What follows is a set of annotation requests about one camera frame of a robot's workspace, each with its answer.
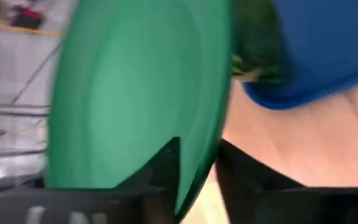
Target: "blue container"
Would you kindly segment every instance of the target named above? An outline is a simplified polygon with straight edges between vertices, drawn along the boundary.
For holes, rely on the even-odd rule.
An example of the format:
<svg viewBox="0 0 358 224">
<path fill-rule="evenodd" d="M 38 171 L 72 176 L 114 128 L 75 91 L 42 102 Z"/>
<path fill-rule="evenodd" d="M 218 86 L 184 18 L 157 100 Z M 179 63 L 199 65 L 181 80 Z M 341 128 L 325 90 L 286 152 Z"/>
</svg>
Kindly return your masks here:
<svg viewBox="0 0 358 224">
<path fill-rule="evenodd" d="M 274 2 L 293 74 L 280 88 L 244 83 L 254 101 L 284 110 L 358 85 L 358 1 Z"/>
</svg>

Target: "wooden surface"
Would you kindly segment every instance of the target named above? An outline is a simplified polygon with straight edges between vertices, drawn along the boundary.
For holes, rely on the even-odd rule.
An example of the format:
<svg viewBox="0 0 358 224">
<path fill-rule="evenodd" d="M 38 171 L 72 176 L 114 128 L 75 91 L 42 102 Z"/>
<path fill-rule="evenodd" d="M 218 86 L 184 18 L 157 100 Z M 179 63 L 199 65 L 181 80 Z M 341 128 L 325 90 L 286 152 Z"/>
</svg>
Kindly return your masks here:
<svg viewBox="0 0 358 224">
<path fill-rule="evenodd" d="M 358 87 L 292 110 L 272 111 L 233 82 L 223 138 L 305 185 L 358 186 Z M 213 185 L 218 186 L 214 172 L 183 223 L 228 223 Z"/>
</svg>

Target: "green plate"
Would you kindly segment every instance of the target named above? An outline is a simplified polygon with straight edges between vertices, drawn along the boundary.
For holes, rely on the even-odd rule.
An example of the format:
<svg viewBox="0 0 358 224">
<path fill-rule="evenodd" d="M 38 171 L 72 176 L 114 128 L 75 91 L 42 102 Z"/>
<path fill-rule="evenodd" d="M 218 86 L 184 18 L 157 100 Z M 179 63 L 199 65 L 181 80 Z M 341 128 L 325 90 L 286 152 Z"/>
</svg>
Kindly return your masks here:
<svg viewBox="0 0 358 224">
<path fill-rule="evenodd" d="M 211 168 L 231 77 L 227 0 L 82 0 L 50 116 L 49 186 L 111 188 L 181 137 L 177 220 Z"/>
</svg>

